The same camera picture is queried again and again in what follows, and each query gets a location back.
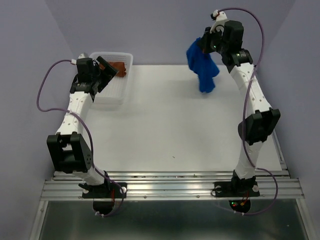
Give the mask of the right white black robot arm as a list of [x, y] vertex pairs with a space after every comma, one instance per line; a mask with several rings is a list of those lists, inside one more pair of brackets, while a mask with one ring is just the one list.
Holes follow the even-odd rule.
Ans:
[[260, 195], [256, 182], [258, 157], [281, 117], [280, 110], [273, 108], [263, 94], [251, 54], [242, 47], [243, 34], [241, 22], [217, 19], [212, 27], [205, 29], [198, 43], [204, 53], [221, 55], [244, 98], [242, 120], [237, 127], [242, 141], [238, 163], [230, 181], [214, 183], [213, 194], [218, 198]]

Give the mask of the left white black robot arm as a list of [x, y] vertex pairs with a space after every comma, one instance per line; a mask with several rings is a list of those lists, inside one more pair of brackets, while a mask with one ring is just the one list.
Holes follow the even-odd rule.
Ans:
[[88, 131], [85, 118], [100, 93], [116, 76], [117, 70], [101, 56], [95, 59], [81, 54], [72, 59], [77, 68], [70, 91], [69, 104], [64, 110], [62, 124], [55, 134], [49, 135], [46, 144], [55, 171], [72, 174], [83, 180], [83, 198], [112, 198], [121, 188], [112, 183], [108, 173], [94, 164], [93, 140], [86, 141]]

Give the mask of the brown microfiber towel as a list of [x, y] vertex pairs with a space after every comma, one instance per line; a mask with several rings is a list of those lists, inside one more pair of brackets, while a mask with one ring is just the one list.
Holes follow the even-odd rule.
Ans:
[[116, 77], [124, 78], [127, 75], [126, 65], [123, 61], [108, 61], [108, 63], [118, 70]]

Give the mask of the blue microfiber towel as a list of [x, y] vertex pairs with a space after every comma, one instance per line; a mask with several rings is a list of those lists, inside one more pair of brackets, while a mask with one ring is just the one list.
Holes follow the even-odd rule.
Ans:
[[220, 73], [218, 66], [214, 63], [209, 53], [203, 53], [198, 46], [198, 37], [186, 51], [187, 64], [199, 80], [199, 91], [201, 93], [211, 93], [216, 87], [214, 78]]

